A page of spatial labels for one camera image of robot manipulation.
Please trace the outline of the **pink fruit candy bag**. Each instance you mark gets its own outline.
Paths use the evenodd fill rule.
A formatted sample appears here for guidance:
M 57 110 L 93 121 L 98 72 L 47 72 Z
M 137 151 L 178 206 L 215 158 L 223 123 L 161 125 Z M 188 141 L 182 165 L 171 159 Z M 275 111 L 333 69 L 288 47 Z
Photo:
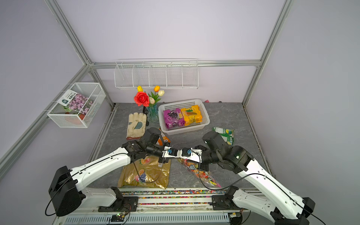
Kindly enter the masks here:
M 221 187 L 221 185 L 216 181 L 210 172 L 199 169 L 199 164 L 197 162 L 182 158 L 179 158 L 178 161 L 186 168 L 188 172 L 192 172 L 197 178 L 200 178 L 204 184 L 210 187 Z

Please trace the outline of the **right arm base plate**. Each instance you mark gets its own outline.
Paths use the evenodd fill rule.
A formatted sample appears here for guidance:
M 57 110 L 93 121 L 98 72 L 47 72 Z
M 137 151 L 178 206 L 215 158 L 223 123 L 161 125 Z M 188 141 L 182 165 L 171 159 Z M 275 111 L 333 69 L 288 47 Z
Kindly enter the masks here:
M 238 207 L 234 203 L 233 196 L 230 195 L 211 196 L 210 206 L 212 206 L 215 211 L 243 210 L 243 208 Z

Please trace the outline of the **gold candy bag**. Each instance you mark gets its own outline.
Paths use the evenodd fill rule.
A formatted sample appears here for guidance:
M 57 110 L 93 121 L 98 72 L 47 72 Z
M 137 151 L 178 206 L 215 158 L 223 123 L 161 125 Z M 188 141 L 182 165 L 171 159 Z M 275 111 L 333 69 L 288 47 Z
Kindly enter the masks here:
M 146 156 L 123 167 L 118 187 L 135 186 L 166 189 L 170 180 L 171 161 Z

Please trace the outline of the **yellow orange candy bag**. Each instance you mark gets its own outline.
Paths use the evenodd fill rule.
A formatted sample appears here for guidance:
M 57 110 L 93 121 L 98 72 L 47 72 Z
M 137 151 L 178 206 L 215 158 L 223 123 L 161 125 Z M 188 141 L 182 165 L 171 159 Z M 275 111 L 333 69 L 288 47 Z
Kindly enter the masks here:
M 181 113 L 185 122 L 185 126 L 201 123 L 203 121 L 203 117 L 198 105 L 191 106 L 189 108 L 182 108 Z

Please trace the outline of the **purple grape candy bag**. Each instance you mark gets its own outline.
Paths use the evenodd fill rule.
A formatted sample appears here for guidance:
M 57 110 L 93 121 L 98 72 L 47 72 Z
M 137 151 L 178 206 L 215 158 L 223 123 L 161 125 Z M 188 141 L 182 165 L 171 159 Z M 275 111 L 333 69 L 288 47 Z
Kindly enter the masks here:
M 181 109 L 175 108 L 172 110 L 165 110 L 163 112 L 163 115 L 165 126 L 167 129 L 185 126 L 185 120 L 183 118 Z

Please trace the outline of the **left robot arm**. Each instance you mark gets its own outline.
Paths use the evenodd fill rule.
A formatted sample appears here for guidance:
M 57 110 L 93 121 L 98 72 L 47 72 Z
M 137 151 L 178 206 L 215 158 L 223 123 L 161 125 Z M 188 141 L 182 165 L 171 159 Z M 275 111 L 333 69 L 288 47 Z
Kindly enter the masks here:
M 58 217 L 68 215 L 79 208 L 82 200 L 86 198 L 81 193 L 82 190 L 98 178 L 147 155 L 162 158 L 169 149 L 168 144 L 160 146 L 143 141 L 129 141 L 115 151 L 86 165 L 72 169 L 63 166 L 55 172 L 49 187 L 51 200 L 48 206 L 53 205 L 55 210 L 53 215 Z

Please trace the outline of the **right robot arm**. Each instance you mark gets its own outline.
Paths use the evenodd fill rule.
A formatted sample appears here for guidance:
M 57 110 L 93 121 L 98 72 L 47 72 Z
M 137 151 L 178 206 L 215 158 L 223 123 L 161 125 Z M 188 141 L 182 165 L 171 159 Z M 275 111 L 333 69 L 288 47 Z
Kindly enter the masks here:
M 276 225 L 308 225 L 315 202 L 293 193 L 272 177 L 258 161 L 241 146 L 225 145 L 220 148 L 205 148 L 192 151 L 200 166 L 217 163 L 223 169 L 239 175 L 255 186 L 265 198 L 260 198 L 235 186 L 227 188 L 227 193 L 215 198 L 212 204 L 218 209 L 243 208 L 261 215 Z

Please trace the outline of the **white plastic basket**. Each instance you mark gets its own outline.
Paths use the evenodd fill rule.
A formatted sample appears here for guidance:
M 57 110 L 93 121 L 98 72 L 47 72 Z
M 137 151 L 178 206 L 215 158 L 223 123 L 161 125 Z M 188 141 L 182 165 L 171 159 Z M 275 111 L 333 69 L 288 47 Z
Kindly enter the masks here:
M 160 105 L 158 118 L 161 130 L 168 135 L 200 130 L 210 124 L 210 117 L 199 99 Z

